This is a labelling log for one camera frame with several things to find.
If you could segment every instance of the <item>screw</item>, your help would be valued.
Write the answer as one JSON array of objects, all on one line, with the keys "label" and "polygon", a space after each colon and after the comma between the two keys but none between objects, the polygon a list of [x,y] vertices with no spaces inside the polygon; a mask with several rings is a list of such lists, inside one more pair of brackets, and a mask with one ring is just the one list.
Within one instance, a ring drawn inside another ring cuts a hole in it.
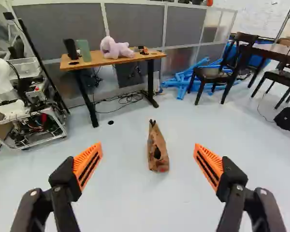
[{"label": "screw", "polygon": [[32,191],[32,192],[30,193],[30,196],[34,196],[35,194],[37,194],[37,191],[36,191],[36,190]]},{"label": "screw", "polygon": [[261,190],[260,190],[260,193],[261,193],[261,194],[264,194],[264,195],[267,195],[267,192],[266,192],[264,189],[261,189]]},{"label": "screw", "polygon": [[243,187],[240,186],[240,185],[237,185],[236,188],[237,188],[238,190],[240,190],[240,191],[243,191]]}]

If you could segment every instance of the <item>black bag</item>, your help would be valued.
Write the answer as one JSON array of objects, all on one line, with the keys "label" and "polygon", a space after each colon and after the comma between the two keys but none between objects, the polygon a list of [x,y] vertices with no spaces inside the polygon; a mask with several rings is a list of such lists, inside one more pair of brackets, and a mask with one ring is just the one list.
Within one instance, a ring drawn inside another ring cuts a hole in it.
[{"label": "black bag", "polygon": [[283,109],[274,121],[280,128],[290,131],[290,107]]}]

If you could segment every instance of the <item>gray floor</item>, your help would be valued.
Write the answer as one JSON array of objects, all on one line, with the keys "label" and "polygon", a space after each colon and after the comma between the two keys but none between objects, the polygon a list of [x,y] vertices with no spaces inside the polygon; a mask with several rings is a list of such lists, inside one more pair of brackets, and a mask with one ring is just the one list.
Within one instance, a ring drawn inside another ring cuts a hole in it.
[{"label": "gray floor", "polygon": [[[260,103],[259,111],[272,120],[287,106],[274,110],[286,88],[274,85],[261,101],[270,82],[253,99],[249,96],[257,82],[252,89],[247,84],[234,86],[224,105],[219,104],[222,91],[203,94],[200,104],[194,106],[195,93],[179,101],[177,92],[169,89],[155,97],[158,109],[143,100],[115,114],[101,115],[95,129],[85,107],[73,108],[68,138],[25,152],[1,149],[0,232],[9,230],[27,190],[49,188],[49,174],[67,156],[98,141],[104,156],[82,197],[73,204],[84,232],[215,231],[224,204],[193,159],[194,143],[230,157],[248,175],[248,188],[273,192],[290,232],[290,132],[265,121],[257,112]],[[101,111],[117,107],[106,104],[97,107]],[[167,142],[171,163],[166,174],[147,168],[149,118],[157,120]],[[115,123],[110,126],[108,120]],[[51,215],[46,231],[55,228]],[[240,231],[251,231],[246,214]]]}]

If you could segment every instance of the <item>white robot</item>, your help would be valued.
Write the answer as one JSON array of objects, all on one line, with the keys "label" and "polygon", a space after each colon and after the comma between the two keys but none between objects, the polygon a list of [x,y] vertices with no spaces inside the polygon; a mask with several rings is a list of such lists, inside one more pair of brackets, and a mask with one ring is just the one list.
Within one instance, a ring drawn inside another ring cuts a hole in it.
[{"label": "white robot", "polygon": [[19,99],[17,91],[10,82],[10,72],[10,65],[0,58],[0,102],[17,99],[13,103],[0,106],[0,112],[6,116],[23,113],[25,110],[24,102]]}]

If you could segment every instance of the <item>brown paper bag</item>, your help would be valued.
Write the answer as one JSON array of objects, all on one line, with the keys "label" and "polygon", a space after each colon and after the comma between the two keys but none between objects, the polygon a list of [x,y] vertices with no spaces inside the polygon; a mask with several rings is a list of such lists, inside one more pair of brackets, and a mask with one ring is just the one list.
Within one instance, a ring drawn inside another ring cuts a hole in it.
[{"label": "brown paper bag", "polygon": [[152,119],[149,121],[147,155],[150,170],[159,173],[169,170],[169,156],[166,143],[156,121]]}]

